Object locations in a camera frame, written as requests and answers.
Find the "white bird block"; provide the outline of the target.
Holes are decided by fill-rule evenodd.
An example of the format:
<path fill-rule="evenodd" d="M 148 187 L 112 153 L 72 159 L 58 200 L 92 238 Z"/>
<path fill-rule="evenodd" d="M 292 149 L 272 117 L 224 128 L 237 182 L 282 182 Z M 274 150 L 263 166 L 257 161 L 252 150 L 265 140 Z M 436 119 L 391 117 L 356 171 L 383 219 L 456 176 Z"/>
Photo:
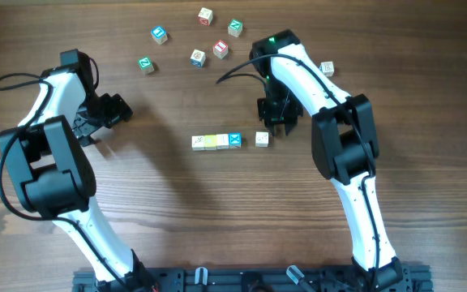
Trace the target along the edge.
<path fill-rule="evenodd" d="M 266 148 L 269 144 L 269 133 L 257 131 L 255 133 L 255 146 L 257 148 Z"/>

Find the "plain cream block with 9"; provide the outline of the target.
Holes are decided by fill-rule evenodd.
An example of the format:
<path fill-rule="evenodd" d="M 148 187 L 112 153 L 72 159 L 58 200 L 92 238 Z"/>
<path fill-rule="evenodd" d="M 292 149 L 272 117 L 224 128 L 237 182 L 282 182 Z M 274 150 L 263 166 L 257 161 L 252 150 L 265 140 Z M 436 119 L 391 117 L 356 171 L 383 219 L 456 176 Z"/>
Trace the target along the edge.
<path fill-rule="evenodd" d="M 191 147 L 193 151 L 204 151 L 205 142 L 203 135 L 193 135 L 191 137 Z"/>

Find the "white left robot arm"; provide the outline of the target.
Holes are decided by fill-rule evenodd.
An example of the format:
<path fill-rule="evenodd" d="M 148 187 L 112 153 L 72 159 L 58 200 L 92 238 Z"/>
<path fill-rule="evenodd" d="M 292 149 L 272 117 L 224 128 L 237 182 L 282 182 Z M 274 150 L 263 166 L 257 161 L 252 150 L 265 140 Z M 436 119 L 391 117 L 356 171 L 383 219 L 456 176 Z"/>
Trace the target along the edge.
<path fill-rule="evenodd" d="M 98 291 L 147 291 L 152 276 L 114 232 L 96 201 L 96 177 L 83 148 L 101 127 L 128 120 L 118 94 L 97 96 L 91 67 L 67 65 L 24 73 L 40 93 L 17 127 L 0 133 L 0 199 L 16 216 L 52 221 L 94 271 Z"/>

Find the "red M block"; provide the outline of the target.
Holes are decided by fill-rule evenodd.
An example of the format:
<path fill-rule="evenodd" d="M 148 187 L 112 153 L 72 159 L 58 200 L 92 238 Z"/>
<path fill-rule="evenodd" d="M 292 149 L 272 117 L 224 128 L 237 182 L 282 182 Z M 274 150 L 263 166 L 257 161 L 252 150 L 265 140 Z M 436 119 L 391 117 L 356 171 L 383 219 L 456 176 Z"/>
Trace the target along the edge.
<path fill-rule="evenodd" d="M 213 20 L 213 11 L 202 7 L 198 14 L 198 20 L 201 24 L 209 26 Z"/>

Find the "white apple block green N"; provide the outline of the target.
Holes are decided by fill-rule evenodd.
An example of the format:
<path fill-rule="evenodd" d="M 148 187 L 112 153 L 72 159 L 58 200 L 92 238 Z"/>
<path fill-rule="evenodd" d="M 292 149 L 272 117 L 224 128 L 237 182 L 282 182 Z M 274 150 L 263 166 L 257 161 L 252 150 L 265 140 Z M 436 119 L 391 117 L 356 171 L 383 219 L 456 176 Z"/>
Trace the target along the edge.
<path fill-rule="evenodd" d="M 229 148 L 229 135 L 228 134 L 217 134 L 216 135 L 216 148 L 218 150 Z"/>

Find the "blue-sided block far right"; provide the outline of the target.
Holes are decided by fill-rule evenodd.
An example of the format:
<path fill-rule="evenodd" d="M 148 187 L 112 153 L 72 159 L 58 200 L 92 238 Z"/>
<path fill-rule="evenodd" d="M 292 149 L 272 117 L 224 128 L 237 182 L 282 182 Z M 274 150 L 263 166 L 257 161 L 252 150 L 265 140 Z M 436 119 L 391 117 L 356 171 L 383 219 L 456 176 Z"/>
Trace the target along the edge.
<path fill-rule="evenodd" d="M 322 62 L 320 64 L 320 69 L 326 77 L 332 77 L 335 72 L 335 67 L 333 62 Z"/>

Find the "green N block far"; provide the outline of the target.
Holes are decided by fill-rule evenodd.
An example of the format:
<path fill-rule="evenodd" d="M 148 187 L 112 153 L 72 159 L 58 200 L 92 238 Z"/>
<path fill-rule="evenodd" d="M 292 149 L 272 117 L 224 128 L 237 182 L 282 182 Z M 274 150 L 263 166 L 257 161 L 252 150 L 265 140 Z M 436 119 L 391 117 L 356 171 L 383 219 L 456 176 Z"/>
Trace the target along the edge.
<path fill-rule="evenodd" d="M 232 19 L 228 26 L 228 33 L 233 37 L 239 37 L 242 33 L 243 23 L 240 20 Z"/>

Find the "blue-top block far left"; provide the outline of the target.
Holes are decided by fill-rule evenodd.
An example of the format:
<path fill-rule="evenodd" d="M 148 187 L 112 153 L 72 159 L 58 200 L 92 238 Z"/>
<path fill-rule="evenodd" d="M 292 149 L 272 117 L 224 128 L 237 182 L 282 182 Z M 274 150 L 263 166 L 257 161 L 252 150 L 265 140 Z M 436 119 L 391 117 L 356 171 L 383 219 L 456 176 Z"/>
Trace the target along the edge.
<path fill-rule="evenodd" d="M 161 26 L 156 26 L 151 30 L 153 40 L 158 44 L 162 45 L 168 40 L 168 34 L 165 29 Z"/>

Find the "red I top block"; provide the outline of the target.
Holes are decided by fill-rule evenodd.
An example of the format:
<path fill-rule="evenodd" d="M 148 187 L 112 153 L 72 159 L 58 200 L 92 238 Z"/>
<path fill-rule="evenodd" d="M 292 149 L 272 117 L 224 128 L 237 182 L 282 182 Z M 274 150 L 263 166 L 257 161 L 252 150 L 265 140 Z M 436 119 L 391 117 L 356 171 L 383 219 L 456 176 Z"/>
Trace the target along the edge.
<path fill-rule="evenodd" d="M 229 46 L 223 40 L 219 40 L 213 47 L 213 53 L 219 58 L 223 59 L 229 52 Z"/>

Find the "green Z block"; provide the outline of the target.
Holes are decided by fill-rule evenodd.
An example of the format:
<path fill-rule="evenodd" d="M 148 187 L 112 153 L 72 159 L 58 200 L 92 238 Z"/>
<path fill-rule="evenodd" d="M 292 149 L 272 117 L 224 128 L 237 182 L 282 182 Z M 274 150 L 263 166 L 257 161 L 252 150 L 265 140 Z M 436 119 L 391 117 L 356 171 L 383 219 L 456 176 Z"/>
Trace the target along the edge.
<path fill-rule="evenodd" d="M 148 75 L 152 72 L 155 71 L 155 67 L 151 61 L 151 59 L 149 58 L 149 56 L 145 56 L 145 57 L 142 57 L 140 58 L 138 61 L 137 61 L 138 65 L 139 65 L 139 68 L 140 70 L 145 74 L 145 75 Z"/>

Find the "blue D block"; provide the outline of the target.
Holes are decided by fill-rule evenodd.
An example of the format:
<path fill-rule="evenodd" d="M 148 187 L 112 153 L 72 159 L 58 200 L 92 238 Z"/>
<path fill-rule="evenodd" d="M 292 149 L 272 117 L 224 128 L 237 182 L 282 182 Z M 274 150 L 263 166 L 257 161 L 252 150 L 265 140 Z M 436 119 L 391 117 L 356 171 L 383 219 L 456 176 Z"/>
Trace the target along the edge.
<path fill-rule="evenodd" d="M 196 67 L 203 67 L 206 60 L 206 53 L 195 49 L 191 54 L 191 64 Z"/>

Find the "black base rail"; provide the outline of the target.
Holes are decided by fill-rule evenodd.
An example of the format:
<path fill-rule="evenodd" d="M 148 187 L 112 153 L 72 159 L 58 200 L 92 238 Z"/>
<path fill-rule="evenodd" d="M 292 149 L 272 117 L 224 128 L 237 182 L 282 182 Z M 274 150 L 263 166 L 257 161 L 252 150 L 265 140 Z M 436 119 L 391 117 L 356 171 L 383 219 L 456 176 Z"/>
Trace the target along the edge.
<path fill-rule="evenodd" d="M 300 268 L 303 282 L 314 291 L 363 291 L 363 280 L 357 280 L 352 267 L 326 266 L 322 268 Z M 162 292 L 193 291 L 251 291 L 257 284 L 270 286 L 272 291 L 306 291 L 305 284 L 296 284 L 283 268 L 263 269 L 197 269 L 148 268 L 155 279 L 157 289 Z M 433 292 L 430 266 L 403 264 L 403 278 L 381 291 Z M 98 291 L 94 272 L 74 273 L 71 291 Z"/>

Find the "yellow-top block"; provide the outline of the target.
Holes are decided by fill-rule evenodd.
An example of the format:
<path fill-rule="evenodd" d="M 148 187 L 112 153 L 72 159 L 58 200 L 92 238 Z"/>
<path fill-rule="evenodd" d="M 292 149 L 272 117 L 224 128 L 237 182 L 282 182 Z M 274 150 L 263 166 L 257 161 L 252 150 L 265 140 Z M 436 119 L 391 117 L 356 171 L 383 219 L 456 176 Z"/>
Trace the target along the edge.
<path fill-rule="evenodd" d="M 242 135 L 240 133 L 229 133 L 229 148 L 240 148 L 242 146 Z"/>

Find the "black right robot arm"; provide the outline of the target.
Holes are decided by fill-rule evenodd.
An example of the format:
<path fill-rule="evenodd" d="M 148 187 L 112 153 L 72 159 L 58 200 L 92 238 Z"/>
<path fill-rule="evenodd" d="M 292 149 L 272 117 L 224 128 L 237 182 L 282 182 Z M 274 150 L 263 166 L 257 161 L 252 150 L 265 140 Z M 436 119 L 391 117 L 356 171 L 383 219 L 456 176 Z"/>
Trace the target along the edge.
<path fill-rule="evenodd" d="M 349 224 L 353 263 L 368 290 L 402 279 L 400 261 L 388 241 L 375 189 L 379 155 L 371 103 L 329 78 L 332 66 L 316 66 L 290 30 L 252 45 L 250 59 L 265 78 L 288 90 L 311 116 L 311 152 L 318 171 L 341 198 Z"/>

